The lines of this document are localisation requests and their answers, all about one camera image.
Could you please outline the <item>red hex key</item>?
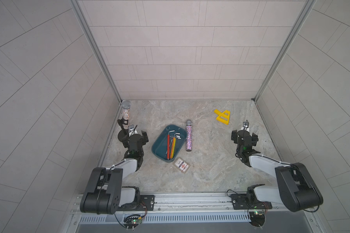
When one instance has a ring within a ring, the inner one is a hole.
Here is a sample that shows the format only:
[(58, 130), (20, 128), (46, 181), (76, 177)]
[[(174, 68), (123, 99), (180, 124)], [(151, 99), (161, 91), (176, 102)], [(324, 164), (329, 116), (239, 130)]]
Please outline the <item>red hex key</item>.
[(170, 159), (170, 144), (171, 144), (171, 136), (170, 133), (175, 132), (174, 130), (169, 131), (168, 135), (167, 135), (167, 152), (166, 152), (166, 156), (167, 156), (167, 160)]

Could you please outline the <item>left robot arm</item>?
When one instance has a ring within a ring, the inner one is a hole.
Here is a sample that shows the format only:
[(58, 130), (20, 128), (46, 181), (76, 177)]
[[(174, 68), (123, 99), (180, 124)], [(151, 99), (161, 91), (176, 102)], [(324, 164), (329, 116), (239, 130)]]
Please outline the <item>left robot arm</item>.
[(135, 210), (141, 205), (139, 188), (123, 186), (122, 183), (125, 177), (142, 166), (143, 146), (149, 142), (147, 133), (121, 130), (118, 139), (127, 148), (124, 158), (109, 168), (93, 169), (80, 203), (83, 213), (112, 215), (116, 211)]

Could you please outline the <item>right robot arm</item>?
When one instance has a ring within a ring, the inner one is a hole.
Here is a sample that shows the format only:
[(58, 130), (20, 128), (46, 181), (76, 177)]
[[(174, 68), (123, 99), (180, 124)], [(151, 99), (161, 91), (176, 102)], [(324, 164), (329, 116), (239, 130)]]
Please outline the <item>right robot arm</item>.
[(231, 140), (237, 145), (235, 156), (246, 166), (261, 170), (277, 180), (277, 187), (256, 184), (248, 187), (245, 195), (235, 194), (236, 202), (245, 202), (249, 209), (268, 209), (269, 203), (283, 204), (289, 211), (317, 211), (324, 203), (323, 196), (302, 163), (285, 163), (262, 155), (253, 147), (258, 135), (250, 134), (247, 127), (231, 132)]

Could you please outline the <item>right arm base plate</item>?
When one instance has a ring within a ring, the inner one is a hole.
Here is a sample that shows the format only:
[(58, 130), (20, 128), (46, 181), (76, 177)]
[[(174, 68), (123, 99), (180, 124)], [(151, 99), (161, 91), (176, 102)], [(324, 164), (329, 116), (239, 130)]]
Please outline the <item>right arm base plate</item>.
[(270, 202), (261, 202), (257, 200), (254, 194), (228, 194), (231, 198), (232, 206), (234, 210), (270, 210), (272, 204)]

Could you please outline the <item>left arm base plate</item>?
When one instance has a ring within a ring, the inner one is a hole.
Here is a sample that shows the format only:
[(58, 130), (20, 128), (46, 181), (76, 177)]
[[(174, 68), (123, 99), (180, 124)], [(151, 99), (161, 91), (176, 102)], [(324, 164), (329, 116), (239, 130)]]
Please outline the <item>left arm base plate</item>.
[(155, 195), (141, 195), (140, 199), (135, 198), (134, 202), (124, 204), (118, 208), (118, 211), (153, 211)]

